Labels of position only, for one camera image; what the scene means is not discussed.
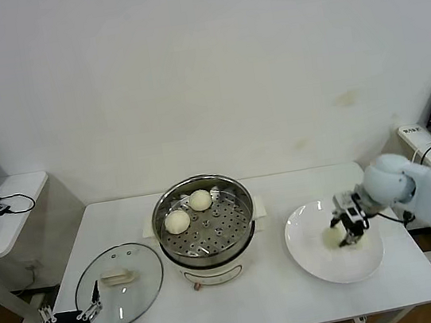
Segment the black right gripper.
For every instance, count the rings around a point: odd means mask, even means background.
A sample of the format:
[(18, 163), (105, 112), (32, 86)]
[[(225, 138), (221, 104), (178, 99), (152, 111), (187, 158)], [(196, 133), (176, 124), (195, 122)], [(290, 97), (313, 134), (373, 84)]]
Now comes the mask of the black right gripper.
[[(356, 245), (364, 236), (364, 233), (370, 227), (370, 222), (366, 213), (354, 202), (343, 205), (343, 219), (345, 235), (339, 243), (339, 247), (350, 247)], [(341, 220), (341, 214), (337, 213), (332, 216), (330, 228), (334, 228)]]

